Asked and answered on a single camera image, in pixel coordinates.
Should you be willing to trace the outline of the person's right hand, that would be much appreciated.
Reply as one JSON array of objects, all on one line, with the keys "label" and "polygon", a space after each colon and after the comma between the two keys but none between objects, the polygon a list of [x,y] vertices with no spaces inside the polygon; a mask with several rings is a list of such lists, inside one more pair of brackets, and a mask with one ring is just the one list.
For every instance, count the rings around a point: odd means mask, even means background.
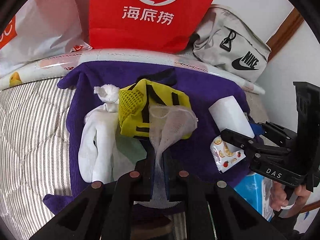
[{"label": "person's right hand", "polygon": [[[295,216],[296,214],[299,214],[302,208],[305,206],[311,194],[311,192],[306,189],[305,185],[299,185],[298,187],[296,187],[294,193],[297,195],[297,199],[295,201],[294,206],[291,207],[291,209],[289,209],[289,211],[287,212],[285,218],[289,218]],[[281,207],[288,206],[289,201],[286,199],[287,196],[281,183],[272,181],[270,194],[271,195],[269,199],[269,204],[274,211],[280,211]]]}]

